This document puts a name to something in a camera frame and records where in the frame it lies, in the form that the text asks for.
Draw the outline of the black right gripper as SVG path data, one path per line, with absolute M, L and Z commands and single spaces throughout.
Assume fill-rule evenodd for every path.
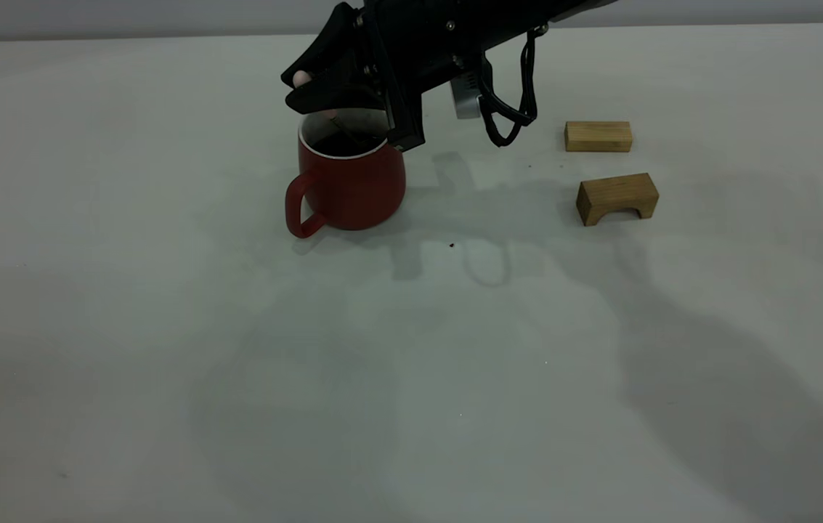
M 548 1 L 368 1 L 360 7 L 341 2 L 280 79 L 295 87 L 301 70 L 312 80 L 347 89 L 301 86 L 285 103 L 299 115 L 386 109 L 388 142 L 405 152 L 425 140 L 423 94 L 447 84 L 457 117 L 481 118 L 491 142 L 505 147 L 537 118 L 536 41 L 550 20 Z M 495 93 L 493 67 L 485 54 L 519 36 L 525 36 L 522 93 L 517 106 L 511 106 Z M 384 99 L 367 89 L 377 85 Z

